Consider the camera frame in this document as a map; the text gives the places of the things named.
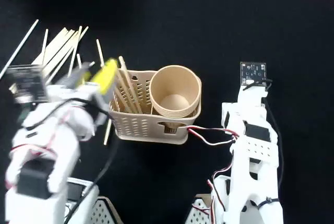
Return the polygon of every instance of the beige plastic basket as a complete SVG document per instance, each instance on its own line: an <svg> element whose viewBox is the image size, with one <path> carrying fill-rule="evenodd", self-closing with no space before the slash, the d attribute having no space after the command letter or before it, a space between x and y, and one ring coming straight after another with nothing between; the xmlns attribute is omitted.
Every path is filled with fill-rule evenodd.
<svg viewBox="0 0 334 224"><path fill-rule="evenodd" d="M192 125L201 111L201 102L191 115L181 119L171 119L157 114L154 110L149 93L150 81L156 71L128 71L134 90L139 99L143 114L126 113L119 98L114 94L111 102L111 115L115 119L116 134L120 139L140 142L157 142L183 144L187 141L188 131L184 127ZM127 101L124 88L116 84Z"/></svg>

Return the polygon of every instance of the wire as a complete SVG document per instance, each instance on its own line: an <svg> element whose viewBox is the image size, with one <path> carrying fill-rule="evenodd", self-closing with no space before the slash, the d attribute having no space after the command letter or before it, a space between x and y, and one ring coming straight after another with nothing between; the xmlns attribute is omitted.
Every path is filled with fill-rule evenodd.
<svg viewBox="0 0 334 224"><path fill-rule="evenodd" d="M276 122L276 119L275 119L275 117L274 117L274 115L273 115L273 113L272 113L272 111L270 109L270 106L268 104L267 98L263 98L263 102L264 102L264 104L266 106L266 109L268 111L269 117L271 118L271 121L272 121L272 123L274 125L274 128L275 128L276 132L277 132L277 142L278 142L278 145L279 145L278 150L279 150L280 159L281 159L281 166L280 166L281 172L280 172L280 177L278 179L278 189L280 189L280 187L282 185L282 181L283 181L283 174L284 174L284 155L283 155L282 135L281 135L281 131L280 131L279 127L278 127L278 124Z"/></svg>
<svg viewBox="0 0 334 224"><path fill-rule="evenodd" d="M216 215L214 213L214 208L213 208L213 205L214 205L214 196L212 197L212 201L211 201L211 223L212 224L216 224Z"/></svg>
<svg viewBox="0 0 334 224"><path fill-rule="evenodd" d="M68 209L68 212L70 212L71 211L71 209L70 209L70 207L68 206L68 205L65 205L65 207L67 207L67 209Z"/></svg>
<svg viewBox="0 0 334 224"><path fill-rule="evenodd" d="M201 136L199 133L197 133L196 131L188 128L188 132L192 133L193 135L199 137L201 140L204 141L205 144L209 145L209 146L218 146L218 145L223 145L223 144L228 144L228 143L231 143L231 142L234 142L233 139L230 139L230 140L227 140L225 142L217 142L217 143L210 143L208 142L203 136Z"/></svg>
<svg viewBox="0 0 334 224"><path fill-rule="evenodd" d="M214 191L216 192L217 199L218 199L219 203L220 203L221 206L223 207L224 211L226 211L226 208L225 208L225 206L224 206L224 203L223 203L223 201L221 200L221 198L220 198L220 196L219 196L219 194L218 194L218 191L217 191L217 189L216 189L214 183L212 183L210 180L207 180L207 183L208 183L208 185L211 187L211 190L212 190L212 191L214 190Z"/></svg>
<svg viewBox="0 0 334 224"><path fill-rule="evenodd" d="M59 104L58 106L56 106L46 117L44 117L44 119L42 119L41 121L33 124L32 126L29 127L25 127L26 129L34 129L35 127L41 125L44 123L44 121L49 118L50 116L52 116L52 114L54 114L55 111L57 111L60 107L62 107L64 104L67 104L71 101L78 101L81 103L85 103L95 109L97 109L100 113L103 113L104 115L106 115L110 120L112 120L112 122L114 122L113 117L110 115L110 113L108 111L105 111L101 108L99 108L98 106L96 106L95 104L93 104L91 101L89 100L84 100L84 99L80 99L80 98L70 98L67 99L65 101L63 101L61 104ZM118 147L119 141L117 139L116 143L113 145L114 147L111 147L111 151L108 157L108 160L106 161L103 169L100 171L100 173L98 174L98 176L95 178L95 180L93 181L93 183L88 187L86 193L84 196L82 196L77 203L73 206L73 208L70 210L70 212L67 215L66 220L64 221L64 224L68 224L68 222L70 221L72 215L74 214L74 212L77 210L77 208L80 206L80 204L84 201L84 199L87 197L87 195L89 195L89 193L92 191L92 189L94 188L94 186L98 183L98 181L104 176L104 174L107 172L109 166L111 165L111 163L114 160L114 157L116 155L116 150Z"/></svg>
<svg viewBox="0 0 334 224"><path fill-rule="evenodd" d="M226 128L217 128L217 127L205 128L205 127L195 126L195 125L187 126L187 129L189 129L189 128L201 129L201 130L219 130L219 131L230 133L230 134L234 135L235 137L239 137L239 134L237 134L235 131L232 131L232 130L229 130L229 129L226 129Z"/></svg>
<svg viewBox="0 0 334 224"><path fill-rule="evenodd" d="M217 171L215 171L214 173L213 173L213 175L212 175L212 181L216 178L216 175L218 174L218 173L223 173L223 172L226 172L226 171L229 171L230 169L231 169L231 167L232 167L232 161L231 161L231 163L226 167L226 168L223 168L223 169L221 169L221 170L217 170Z"/></svg>
<svg viewBox="0 0 334 224"><path fill-rule="evenodd" d="M103 110L103 109L100 109L98 107L96 107L99 112L107 115L107 117L109 119L111 119L113 121L113 118L111 117L111 115ZM103 169L100 171L100 173L98 174L98 176L95 178L95 180L93 181L93 183L89 186L89 188L87 189L86 193L84 196L82 196L78 201L77 203L73 206L73 208L71 209L71 211L68 213L68 216L66 218L66 220L64 221L64 224L68 224L68 222L70 221L72 215L75 213L75 211L77 210L77 208L79 207L79 205L84 201L84 199L87 197L87 195L89 195L89 193L92 191L92 189L94 188L94 186L98 183L98 181L104 176L104 174L107 172L109 166L111 165L111 163L113 162L114 158L115 158L115 155L116 155L116 151L117 151L117 148L119 146L119 139L116 138L116 142L114 143L113 147L110 147L111 151L110 151L110 154L109 154L109 157L108 157L108 160L106 161Z"/></svg>
<svg viewBox="0 0 334 224"><path fill-rule="evenodd" d="M62 103L60 103L58 106L56 106L47 116L45 116L39 122L36 122L32 126L21 126L21 127L22 128L26 128L27 130L30 131L30 130L32 130L32 129L34 129L34 128L40 126L40 125L42 125L47 118L49 118L52 114L55 113L55 111L57 111L64 104L67 104L67 103L69 103L71 101L78 101L78 102L81 102L81 103L85 103L85 104L89 105L90 107L93 107L93 108L97 109L100 113L103 113L104 115L106 115L107 117L109 117L113 122L115 122L114 118L110 115L110 113L108 111L105 111L105 110L99 108L98 106L96 106L95 104L93 104L91 101L80 99L80 98L69 98L69 99L63 101Z"/></svg>
<svg viewBox="0 0 334 224"><path fill-rule="evenodd" d="M57 154L53 150L42 147L42 146L39 146L39 145L34 145L34 144L21 144L21 145L18 145L16 147L13 147L10 150L9 155L11 156L13 152L15 152L19 149L22 149L22 148L28 148L28 149L34 149L34 150L37 149L37 151L39 151L39 152L47 153L49 155L57 157Z"/></svg>
<svg viewBox="0 0 334 224"><path fill-rule="evenodd" d="M247 85L244 89L242 89L243 91L247 90L248 88L251 88L253 86L256 86L256 85L259 85L260 83L263 83L263 82L270 82L270 85L266 88L266 91L268 91L268 89L271 87L271 83L272 83L272 80L271 79L263 79L263 80L258 80L258 81L255 81L249 85Z"/></svg>
<svg viewBox="0 0 334 224"><path fill-rule="evenodd" d="M205 210L210 210L210 208L199 208L199 207L195 206L194 204L192 204L192 208L202 212L205 215L209 215L207 212L205 212Z"/></svg>

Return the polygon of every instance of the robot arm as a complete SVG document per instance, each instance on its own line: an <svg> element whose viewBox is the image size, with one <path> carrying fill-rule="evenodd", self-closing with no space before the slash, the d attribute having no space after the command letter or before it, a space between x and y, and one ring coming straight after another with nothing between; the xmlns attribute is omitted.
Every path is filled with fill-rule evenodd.
<svg viewBox="0 0 334 224"><path fill-rule="evenodd" d="M240 137L230 149L231 177L220 175L213 181L217 189L211 192L216 223L283 224L277 183L278 136L267 122L261 103L268 93L265 81L265 63L241 63L237 103L222 104L222 125Z"/></svg>
<svg viewBox="0 0 334 224"><path fill-rule="evenodd" d="M65 84L48 86L49 102L39 104L24 120L13 138L11 163L6 171L6 184L10 187L6 194L6 220L10 224L64 222L67 179L80 156L79 141L89 140L106 119L102 113L91 112L84 103L91 101L108 110L105 99L110 97L101 90L112 92L110 66L102 74L105 72L107 86L97 82L77 88ZM71 98L81 101L70 101Z"/></svg>

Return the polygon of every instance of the black cloth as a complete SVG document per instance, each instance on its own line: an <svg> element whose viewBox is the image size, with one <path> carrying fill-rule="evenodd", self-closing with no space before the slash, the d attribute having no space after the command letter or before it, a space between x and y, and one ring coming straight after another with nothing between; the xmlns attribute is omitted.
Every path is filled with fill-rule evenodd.
<svg viewBox="0 0 334 224"><path fill-rule="evenodd" d="M280 200L285 223L331 223L334 207L333 35L334 0L0 0L0 66L35 19L41 21L13 64L40 53L64 26L88 25L79 52L99 62L122 55L129 69L180 64L202 80L202 113L196 124L218 127L221 103L234 102L240 61L266 62L273 84L268 102L283 137L285 171ZM68 65L62 68L62 75ZM19 108L6 78L0 81L1 177L8 166ZM81 144L74 177L92 180L109 151L105 128ZM205 135L210 141L221 135ZM125 223L182 223L197 193L231 156L189 137L181 146L121 141L115 162L99 183Z"/></svg>

